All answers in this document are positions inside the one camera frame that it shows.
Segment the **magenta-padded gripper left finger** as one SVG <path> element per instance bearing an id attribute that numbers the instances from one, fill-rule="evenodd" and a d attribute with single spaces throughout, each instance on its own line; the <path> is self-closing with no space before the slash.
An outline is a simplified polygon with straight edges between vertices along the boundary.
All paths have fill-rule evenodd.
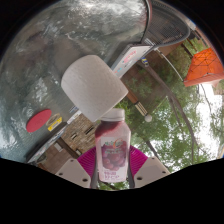
<path id="1" fill-rule="evenodd" d="M 98 180 L 96 148 L 89 149 L 77 159 L 68 159 L 56 175 L 81 187 L 95 188 Z"/>

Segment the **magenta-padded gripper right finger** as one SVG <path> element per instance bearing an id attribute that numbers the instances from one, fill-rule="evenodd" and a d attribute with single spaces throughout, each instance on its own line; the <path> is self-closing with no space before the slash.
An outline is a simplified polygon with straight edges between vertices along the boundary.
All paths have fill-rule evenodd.
<path id="1" fill-rule="evenodd" d="M 128 167 L 130 188 L 143 187 L 169 174 L 168 169 L 157 157 L 147 157 L 139 149 L 130 147 Z"/>

